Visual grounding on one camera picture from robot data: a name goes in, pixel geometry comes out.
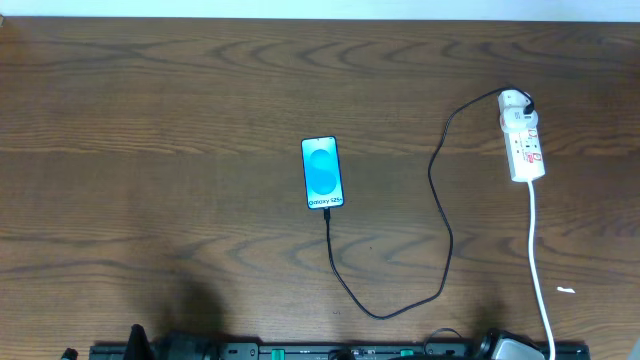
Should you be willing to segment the blue Galaxy smartphone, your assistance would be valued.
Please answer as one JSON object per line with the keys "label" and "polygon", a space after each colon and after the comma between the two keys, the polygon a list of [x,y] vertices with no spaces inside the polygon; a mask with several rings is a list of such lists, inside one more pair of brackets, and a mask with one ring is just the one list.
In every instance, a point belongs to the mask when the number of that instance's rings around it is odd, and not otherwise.
{"label": "blue Galaxy smartphone", "polygon": [[306,202],[309,209],[344,205],[338,143],[334,136],[301,141]]}

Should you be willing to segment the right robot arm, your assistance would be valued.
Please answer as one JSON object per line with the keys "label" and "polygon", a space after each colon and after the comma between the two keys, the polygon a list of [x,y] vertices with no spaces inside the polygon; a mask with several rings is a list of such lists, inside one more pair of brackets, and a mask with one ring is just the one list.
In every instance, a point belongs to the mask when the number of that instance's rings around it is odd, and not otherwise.
{"label": "right robot arm", "polygon": [[528,337],[491,328],[474,350],[477,359],[544,360],[540,348]]}

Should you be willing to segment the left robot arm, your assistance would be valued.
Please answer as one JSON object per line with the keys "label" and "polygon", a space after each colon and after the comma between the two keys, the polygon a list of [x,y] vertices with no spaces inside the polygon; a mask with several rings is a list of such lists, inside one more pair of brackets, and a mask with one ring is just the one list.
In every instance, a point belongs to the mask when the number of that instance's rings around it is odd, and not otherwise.
{"label": "left robot arm", "polygon": [[139,324],[131,327],[125,345],[103,343],[89,351],[90,359],[218,359],[219,349],[215,342],[191,334],[172,332],[167,336],[150,341],[144,328]]}

